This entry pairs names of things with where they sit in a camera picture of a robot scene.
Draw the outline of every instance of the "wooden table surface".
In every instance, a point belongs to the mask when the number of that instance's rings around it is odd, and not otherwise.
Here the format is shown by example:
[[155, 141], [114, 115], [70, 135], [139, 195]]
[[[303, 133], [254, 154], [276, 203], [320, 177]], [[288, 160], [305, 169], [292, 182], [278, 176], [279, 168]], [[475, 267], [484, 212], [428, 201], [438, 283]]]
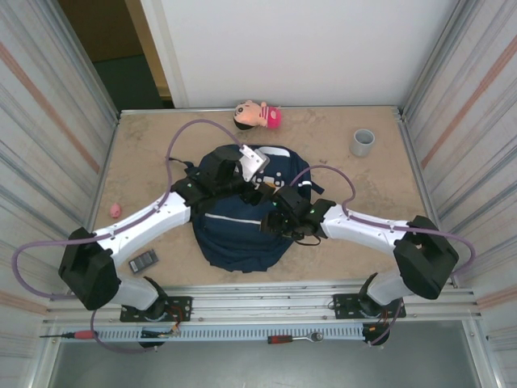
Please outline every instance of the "wooden table surface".
[[[156, 200], [166, 190], [164, 157], [170, 139], [190, 120], [210, 119], [224, 125], [247, 144], [287, 146], [310, 165], [326, 164], [348, 174], [357, 189], [352, 210], [390, 219], [412, 219], [425, 214], [405, 147], [390, 107], [284, 109], [280, 129], [241, 132], [233, 112], [164, 111], [123, 115], [112, 151], [95, 227], [114, 223], [109, 208], [122, 206], [122, 217]], [[356, 158], [348, 150], [355, 130], [371, 129], [376, 136], [372, 152]], [[199, 163], [208, 152], [231, 140], [219, 129], [196, 124], [186, 130], [172, 150], [175, 158]], [[173, 163], [176, 179], [185, 176]], [[344, 179], [328, 170], [313, 171], [313, 180], [326, 191], [323, 197], [341, 202], [351, 194]], [[323, 240], [318, 247], [292, 244], [267, 272], [227, 272], [203, 257], [186, 224], [164, 233], [137, 253], [153, 248], [160, 263], [144, 272], [160, 285], [220, 285], [286, 280], [365, 278], [396, 266], [393, 257], [343, 240]], [[131, 273], [127, 264], [120, 271]]]

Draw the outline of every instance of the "black mounting plate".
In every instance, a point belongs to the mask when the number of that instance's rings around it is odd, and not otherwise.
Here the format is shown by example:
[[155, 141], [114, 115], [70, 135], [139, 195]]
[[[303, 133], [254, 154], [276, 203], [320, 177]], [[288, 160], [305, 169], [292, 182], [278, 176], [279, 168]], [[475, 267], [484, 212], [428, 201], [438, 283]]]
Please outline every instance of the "black mounting plate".
[[[380, 313], [377, 316], [368, 316], [361, 305], [359, 304], [359, 294], [357, 293], [336, 293], [332, 296], [334, 303], [334, 313], [336, 319], [379, 319]], [[388, 318], [393, 318], [398, 308], [398, 299], [389, 303], [385, 309], [388, 311]], [[406, 308], [402, 305], [401, 312], [398, 318], [406, 316]]]
[[[192, 312], [192, 297], [167, 297], [167, 305], [175, 306], [181, 309], [183, 316], [180, 319], [177, 309], [170, 309], [176, 319], [181, 320], [181, 322], [188, 322], [191, 320], [191, 312]], [[163, 315], [158, 319], [149, 319], [144, 315], [144, 311], [136, 310], [131, 307], [127, 308], [123, 306], [122, 311], [120, 312], [120, 321], [121, 322], [175, 322], [175, 319], [170, 316], [170, 314], [163, 313]]]

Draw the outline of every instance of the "metal rail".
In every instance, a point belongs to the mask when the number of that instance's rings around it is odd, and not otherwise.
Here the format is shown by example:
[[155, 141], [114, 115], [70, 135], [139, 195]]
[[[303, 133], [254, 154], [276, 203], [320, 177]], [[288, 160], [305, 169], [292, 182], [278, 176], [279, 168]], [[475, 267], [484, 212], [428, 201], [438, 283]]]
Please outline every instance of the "metal rail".
[[[242, 325], [291, 323], [370, 323], [375, 319], [338, 320], [334, 317], [332, 295], [358, 293], [363, 280], [288, 282], [271, 284], [188, 286], [166, 289], [171, 296], [193, 297], [191, 321], [185, 325]], [[448, 284], [435, 301], [411, 296], [404, 298], [411, 321], [442, 321], [481, 318], [471, 289]], [[96, 316], [95, 325], [137, 326], [119, 321], [120, 306], [108, 304]], [[76, 327], [90, 321], [91, 312], [79, 301], [56, 301], [48, 307], [44, 327]], [[149, 326], [163, 323], [149, 323]]]

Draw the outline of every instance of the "plush toy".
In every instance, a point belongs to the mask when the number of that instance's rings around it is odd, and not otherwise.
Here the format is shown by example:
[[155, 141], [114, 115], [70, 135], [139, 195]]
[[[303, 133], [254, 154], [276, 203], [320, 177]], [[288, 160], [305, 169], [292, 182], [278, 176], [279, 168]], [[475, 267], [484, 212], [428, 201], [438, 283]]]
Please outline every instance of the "plush toy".
[[120, 217], [120, 214], [122, 214], [122, 207], [115, 203], [110, 207], [110, 216], [112, 218], [118, 218]]
[[281, 120], [282, 115], [278, 108], [268, 107], [266, 103], [258, 105], [249, 99], [238, 104], [233, 115], [235, 125], [243, 131], [258, 125], [276, 129], [280, 126]]

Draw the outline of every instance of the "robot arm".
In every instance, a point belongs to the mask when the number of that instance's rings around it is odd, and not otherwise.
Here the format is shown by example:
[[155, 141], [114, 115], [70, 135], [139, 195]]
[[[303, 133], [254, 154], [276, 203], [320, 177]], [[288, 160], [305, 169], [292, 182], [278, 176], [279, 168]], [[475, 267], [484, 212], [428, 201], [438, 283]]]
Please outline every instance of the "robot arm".
[[268, 163], [266, 155], [246, 145], [239, 151], [215, 149], [209, 154], [208, 166], [189, 170], [186, 178], [170, 188], [163, 203], [162, 196], [124, 220], [92, 234], [83, 228], [75, 230], [69, 239], [105, 234], [111, 237], [67, 246], [59, 268], [61, 279], [88, 310], [111, 302], [144, 311], [151, 319], [160, 316], [164, 308], [160, 298], [165, 294], [163, 290], [148, 278], [125, 276], [117, 268], [136, 250], [189, 222], [191, 217], [205, 213], [221, 198], [238, 194], [246, 203], [257, 205], [271, 196], [273, 188], [251, 183], [253, 176]]
[[[391, 301], [413, 293], [428, 299], [439, 296], [458, 261], [456, 251], [443, 237], [394, 229], [411, 226], [436, 230], [431, 221], [420, 216], [407, 222], [356, 212], [346, 215], [342, 206], [335, 202], [320, 199], [311, 204], [290, 186], [274, 192], [264, 183], [251, 183], [253, 176], [268, 162], [264, 154], [247, 146], [240, 152], [224, 147], [215, 149], [210, 154], [208, 166], [190, 170], [186, 178], [177, 181], [161, 207], [158, 205], [163, 198], [93, 234], [83, 228], [74, 231], [69, 239], [103, 234], [111, 237], [67, 246], [59, 269], [61, 278], [88, 310], [112, 302], [132, 306], [151, 319], [159, 317], [165, 308], [163, 290], [148, 278], [135, 279], [119, 274], [117, 268], [157, 236], [205, 213], [217, 200], [238, 194], [252, 205], [269, 199], [277, 208], [262, 221], [264, 232], [295, 240], [305, 236], [343, 238], [394, 256], [398, 270], [374, 273], [359, 292], [358, 302], [367, 316], [377, 316]], [[137, 225], [120, 230], [147, 215]], [[376, 223], [392, 228], [380, 228], [375, 226]]]
[[459, 259], [444, 237], [401, 230], [437, 230], [426, 217], [392, 221], [345, 212], [330, 200], [312, 205], [290, 186], [281, 188], [271, 200], [278, 210], [263, 220], [261, 227], [266, 232], [295, 240], [305, 236], [346, 239], [394, 257], [398, 269], [372, 274], [359, 292], [359, 304], [368, 316], [377, 316], [390, 302], [412, 294], [436, 299]]

